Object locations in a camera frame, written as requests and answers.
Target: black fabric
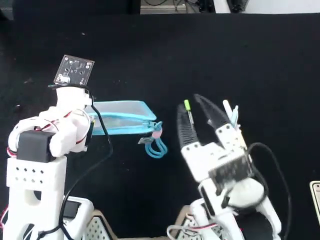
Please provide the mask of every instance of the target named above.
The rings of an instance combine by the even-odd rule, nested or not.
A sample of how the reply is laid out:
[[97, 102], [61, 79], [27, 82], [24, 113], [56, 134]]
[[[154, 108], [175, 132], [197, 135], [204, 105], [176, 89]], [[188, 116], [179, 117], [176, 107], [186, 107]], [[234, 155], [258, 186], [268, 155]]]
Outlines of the black fabric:
[[[18, 120], [56, 104], [53, 82], [64, 54], [95, 60], [88, 86], [96, 101], [142, 100], [163, 121], [168, 154], [150, 158], [140, 136], [112, 136], [114, 154], [74, 192], [100, 209], [118, 237], [163, 236], [183, 205], [199, 198], [181, 156], [177, 105], [199, 93], [239, 105], [248, 144], [263, 142], [280, 161], [292, 192], [289, 239], [319, 236], [309, 182], [320, 179], [320, 15], [137, 15], [49, 25], [1, 25], [0, 207], [8, 200], [7, 137]], [[205, 143], [215, 139], [191, 101]], [[103, 155], [94, 136], [86, 155], [68, 158], [66, 189]], [[287, 196], [269, 156], [252, 153], [286, 224]]]

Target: white wall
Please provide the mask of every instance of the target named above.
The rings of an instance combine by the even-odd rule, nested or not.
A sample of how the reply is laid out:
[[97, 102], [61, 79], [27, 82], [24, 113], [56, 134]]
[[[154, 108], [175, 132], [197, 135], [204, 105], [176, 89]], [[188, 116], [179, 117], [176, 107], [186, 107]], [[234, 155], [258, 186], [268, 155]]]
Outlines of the white wall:
[[320, 0], [249, 0], [248, 14], [320, 13]]

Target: circuit board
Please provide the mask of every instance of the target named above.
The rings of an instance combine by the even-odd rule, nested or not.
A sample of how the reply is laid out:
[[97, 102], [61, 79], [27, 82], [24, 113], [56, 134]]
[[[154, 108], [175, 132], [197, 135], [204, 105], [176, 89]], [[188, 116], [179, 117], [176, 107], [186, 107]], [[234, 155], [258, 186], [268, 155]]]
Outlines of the circuit board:
[[53, 82], [87, 85], [94, 64], [92, 60], [64, 55]]

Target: black cable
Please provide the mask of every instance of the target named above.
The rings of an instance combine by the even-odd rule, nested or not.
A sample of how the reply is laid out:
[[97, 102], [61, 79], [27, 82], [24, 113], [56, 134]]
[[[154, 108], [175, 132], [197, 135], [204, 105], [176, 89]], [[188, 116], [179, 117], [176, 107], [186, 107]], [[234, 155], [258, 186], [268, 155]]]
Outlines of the black cable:
[[144, 2], [145, 2], [146, 4], [148, 4], [148, 5], [150, 5], [150, 6], [160, 6], [160, 5], [164, 4], [166, 1], [168, 1], [168, 0], [163, 0], [163, 1], [160, 2], [160, 3], [152, 4], [152, 3], [148, 2], [148, 0], [144, 0]]
[[58, 226], [56, 226], [55, 228], [48, 230], [48, 231], [41, 231], [38, 234], [38, 237], [36, 240], [40, 240], [42, 239], [45, 235], [47, 234], [52, 234], [55, 231], [61, 229], [64, 233], [64, 235], [67, 237], [68, 240], [73, 240], [72, 237], [70, 236], [70, 234], [68, 233], [66, 227], [64, 226], [64, 212], [65, 212], [65, 208], [66, 208], [66, 204], [68, 201], [68, 198], [70, 196], [70, 194], [72, 193], [72, 191], [75, 189], [75, 187], [77, 186], [77, 184], [83, 180], [90, 172], [92, 172], [94, 169], [96, 169], [100, 164], [102, 164], [105, 160], [107, 160], [112, 154], [113, 154], [113, 145], [111, 143], [110, 140], [110, 136], [108, 134], [107, 128], [104, 124], [104, 121], [101, 117], [100, 112], [98, 111], [98, 109], [94, 106], [94, 96], [91, 94], [89, 88], [85, 85], [80, 85], [80, 84], [72, 84], [72, 83], [62, 83], [62, 84], [53, 84], [53, 85], [49, 85], [49, 88], [52, 89], [58, 89], [58, 88], [64, 88], [64, 87], [76, 87], [76, 88], [82, 88], [82, 89], [86, 89], [89, 93], [89, 96], [91, 98], [92, 101], [92, 109], [95, 111], [95, 113], [97, 114], [101, 127], [103, 129], [104, 134], [107, 137], [107, 141], [109, 144], [109, 152], [107, 154], [106, 157], [104, 157], [103, 159], [101, 159], [100, 161], [98, 161], [96, 164], [92, 165], [91, 167], [89, 167], [80, 177], [78, 177], [78, 179], [74, 182], [74, 184], [72, 185], [72, 187], [69, 189], [69, 191], [67, 192], [67, 194], [65, 195], [63, 201], [62, 201], [62, 205], [61, 205], [61, 209], [60, 209], [60, 214], [59, 214], [59, 221], [58, 221]]
[[[277, 157], [276, 155], [274, 154], [274, 152], [271, 150], [270, 147], [268, 147], [267, 145], [261, 143], [261, 142], [255, 142], [255, 143], [252, 143], [247, 151], [246, 151], [246, 156], [248, 157], [249, 154], [251, 153], [252, 149], [255, 148], [255, 147], [260, 147], [260, 148], [263, 148], [265, 149], [271, 156], [274, 164], [275, 164], [275, 167], [276, 167], [276, 170], [278, 171], [279, 175], [280, 175], [280, 178], [282, 180], [282, 183], [283, 183], [283, 186], [285, 188], [285, 191], [286, 191], [286, 194], [287, 194], [287, 223], [286, 223], [286, 229], [285, 229], [285, 232], [284, 232], [284, 235], [283, 235], [283, 240], [287, 240], [288, 239], [288, 235], [289, 235], [289, 232], [290, 232], [290, 228], [291, 228], [291, 221], [292, 221], [292, 200], [291, 200], [291, 193], [290, 193], [290, 189], [289, 189], [289, 186], [288, 186], [288, 183], [285, 179], [285, 176], [284, 176], [284, 173], [282, 172], [281, 168], [280, 168], [280, 165], [279, 165], [279, 162], [277, 160]], [[264, 189], [268, 190], [268, 185], [267, 185], [267, 182], [266, 180], [264, 179], [264, 177], [262, 176], [262, 174], [255, 168], [255, 166], [253, 165], [252, 166], [252, 169], [253, 169], [253, 172], [256, 174], [256, 177], [261, 181], [261, 184], [263, 185]], [[262, 203], [262, 201], [266, 198], [265, 195], [268, 195], [266, 194], [266, 192], [263, 193], [263, 197], [260, 199], [260, 203]], [[236, 207], [236, 206], [230, 206], [230, 207], [233, 207], [235, 208], [236, 210], [244, 210], [243, 208], [239, 208], [239, 207]]]

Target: perforated plate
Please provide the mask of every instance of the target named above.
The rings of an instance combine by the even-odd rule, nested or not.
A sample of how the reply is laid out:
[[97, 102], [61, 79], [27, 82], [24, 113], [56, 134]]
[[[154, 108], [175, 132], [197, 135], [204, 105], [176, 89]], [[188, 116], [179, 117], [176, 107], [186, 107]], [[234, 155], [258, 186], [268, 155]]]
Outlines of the perforated plate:
[[82, 240], [112, 240], [101, 218], [94, 216], [86, 228]]

